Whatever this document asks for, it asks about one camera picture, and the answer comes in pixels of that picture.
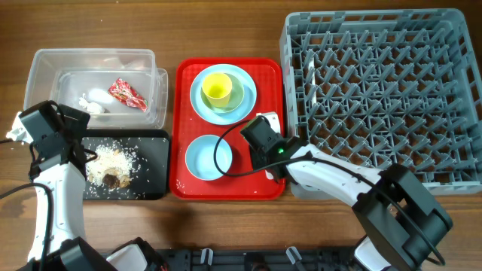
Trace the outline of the light green bowl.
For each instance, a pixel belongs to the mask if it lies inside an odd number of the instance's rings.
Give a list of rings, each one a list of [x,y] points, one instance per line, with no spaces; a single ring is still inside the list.
[[[230,77],[233,83],[233,89],[231,91],[230,100],[225,107],[216,108],[210,105],[201,87],[201,97],[204,104],[206,105],[206,107],[208,107],[210,110],[214,111],[215,113],[227,113],[227,112],[234,111],[236,108],[240,106],[241,102],[244,100],[245,94],[244,94],[243,84],[234,75],[230,75],[228,73],[225,73],[225,74],[227,74]]]

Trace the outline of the rice and food scraps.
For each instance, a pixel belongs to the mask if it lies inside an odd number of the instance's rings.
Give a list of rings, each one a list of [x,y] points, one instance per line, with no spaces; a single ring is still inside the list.
[[[87,163],[87,180],[94,186],[126,188],[138,176],[140,157],[133,149],[98,145],[95,152],[98,157]]]

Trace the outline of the light blue small bowl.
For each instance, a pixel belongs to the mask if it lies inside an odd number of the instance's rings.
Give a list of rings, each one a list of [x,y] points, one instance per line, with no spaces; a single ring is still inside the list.
[[[203,181],[214,181],[223,176],[214,163],[215,144],[218,140],[217,135],[202,135],[189,144],[185,164],[194,177]],[[216,161],[222,172],[227,172],[233,161],[230,145],[223,139],[216,151]]]

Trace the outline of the light blue plate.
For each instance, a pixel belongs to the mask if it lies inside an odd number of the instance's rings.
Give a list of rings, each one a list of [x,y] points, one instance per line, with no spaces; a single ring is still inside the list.
[[[244,87],[244,100],[234,111],[227,113],[215,113],[204,104],[201,97],[201,87],[205,76],[213,72],[228,73],[234,75]],[[216,125],[230,125],[242,120],[254,108],[257,99],[257,89],[252,77],[238,66],[230,64],[212,65],[198,74],[190,89],[191,105],[196,113],[205,121]]]

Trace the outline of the red snack wrapper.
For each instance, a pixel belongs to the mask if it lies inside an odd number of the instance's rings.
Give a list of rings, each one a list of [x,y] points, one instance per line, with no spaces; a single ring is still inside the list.
[[[118,78],[109,88],[108,93],[117,101],[131,108],[147,111],[148,102],[129,83]]]

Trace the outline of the yellow plastic cup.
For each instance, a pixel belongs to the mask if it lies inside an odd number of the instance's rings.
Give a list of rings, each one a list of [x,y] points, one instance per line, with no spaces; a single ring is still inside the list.
[[[232,89],[232,80],[225,73],[213,72],[203,80],[202,91],[209,104],[216,108],[223,108],[229,103]]]

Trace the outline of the pink plastic fork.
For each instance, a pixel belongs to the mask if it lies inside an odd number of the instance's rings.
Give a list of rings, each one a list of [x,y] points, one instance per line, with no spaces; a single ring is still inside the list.
[[[274,179],[274,176],[273,176],[270,172],[268,172],[268,171],[266,171],[266,176],[267,176],[267,178],[270,179],[270,180],[273,180],[273,179]]]

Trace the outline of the white plastic spoon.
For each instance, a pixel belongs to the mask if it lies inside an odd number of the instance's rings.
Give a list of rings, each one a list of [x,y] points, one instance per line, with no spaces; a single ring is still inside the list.
[[[311,59],[310,62],[308,63],[308,73],[307,73],[307,82],[310,84],[311,87],[314,87],[316,85],[314,74],[315,74],[314,59]],[[315,89],[309,90],[308,98],[310,99],[310,104],[315,105],[316,103]]]

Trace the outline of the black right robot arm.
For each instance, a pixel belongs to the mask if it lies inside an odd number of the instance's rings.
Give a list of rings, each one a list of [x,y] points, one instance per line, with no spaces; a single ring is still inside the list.
[[[273,116],[259,115],[240,131],[254,169],[293,183],[292,193],[325,194],[347,204],[365,231],[354,250],[368,270],[417,270],[426,260],[444,264],[437,244],[453,227],[441,204],[405,166],[358,166],[298,137],[282,137]]]

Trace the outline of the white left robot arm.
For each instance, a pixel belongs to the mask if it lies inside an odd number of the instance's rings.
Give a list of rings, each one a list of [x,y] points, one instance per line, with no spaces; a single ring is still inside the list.
[[[83,199],[86,165],[97,158],[82,145],[90,115],[44,101],[20,112],[14,123],[29,145],[29,186],[37,196],[35,238],[25,270],[112,270],[87,244]]]

